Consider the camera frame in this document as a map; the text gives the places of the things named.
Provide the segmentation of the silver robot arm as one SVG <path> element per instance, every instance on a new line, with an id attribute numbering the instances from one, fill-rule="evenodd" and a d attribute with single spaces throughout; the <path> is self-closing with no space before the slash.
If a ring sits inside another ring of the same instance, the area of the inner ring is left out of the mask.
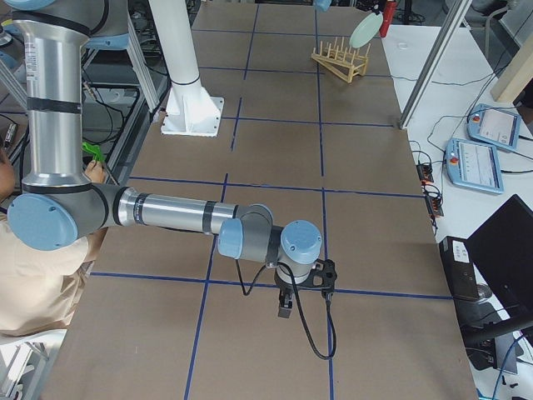
<path id="1" fill-rule="evenodd" d="M 383 11 L 383 1 L 379 0 L 350 0 L 350 1 L 332 1 L 332 0 L 315 0 L 312 2 L 317 11 L 326 12 L 331 5 L 347 5 L 355 7 L 363 12 L 380 13 Z"/>
<path id="2" fill-rule="evenodd" d="M 127 47 L 126 2 L 13 1 L 11 8 L 24 37 L 31 144 L 31 171 L 7 211 L 19 239 L 51 251 L 110 226 L 214 234 L 221 255 L 275 269 L 281 317 L 300 306 L 301 288 L 331 296 L 336 275 L 320 259 L 321 234 L 308 221 L 278 227 L 262 205 L 139 193 L 83 173 L 82 50 Z"/>

